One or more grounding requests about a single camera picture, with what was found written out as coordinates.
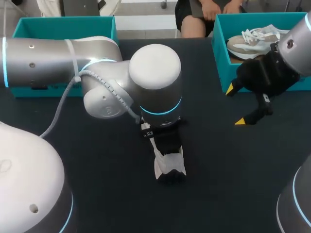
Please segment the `person's hand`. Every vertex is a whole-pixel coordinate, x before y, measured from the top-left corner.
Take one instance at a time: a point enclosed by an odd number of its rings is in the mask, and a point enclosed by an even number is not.
[[[240,13],[240,0],[231,0],[225,7],[224,7],[224,14],[238,14]]]
[[[202,11],[204,19],[208,21],[215,21],[216,14],[221,14],[220,7],[212,0],[202,1]]]

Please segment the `person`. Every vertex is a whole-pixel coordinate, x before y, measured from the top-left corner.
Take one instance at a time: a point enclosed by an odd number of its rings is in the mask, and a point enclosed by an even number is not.
[[[198,0],[202,4],[204,19],[192,16],[190,0],[178,0],[175,8],[177,29],[182,38],[196,38],[208,36],[214,28],[217,14],[234,14],[240,12],[243,0],[226,1],[223,10],[213,0]]]

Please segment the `screw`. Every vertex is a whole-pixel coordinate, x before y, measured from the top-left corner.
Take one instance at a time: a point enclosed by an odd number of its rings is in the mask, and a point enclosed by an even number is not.
[[[287,47],[288,49],[291,49],[293,46],[294,46],[294,41],[293,41],[293,40],[287,41],[286,47]]]

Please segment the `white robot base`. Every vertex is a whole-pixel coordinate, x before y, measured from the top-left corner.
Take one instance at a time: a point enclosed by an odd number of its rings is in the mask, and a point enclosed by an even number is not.
[[[62,160],[44,139],[0,124],[1,233],[76,233]]]

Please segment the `black shorts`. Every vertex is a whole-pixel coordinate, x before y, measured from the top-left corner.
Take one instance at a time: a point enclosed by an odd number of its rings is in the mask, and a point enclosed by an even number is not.
[[[175,7],[175,17],[177,29],[181,30],[181,24],[185,17],[192,16],[189,0],[178,0]],[[208,36],[214,28],[214,21],[205,21],[206,36]]]

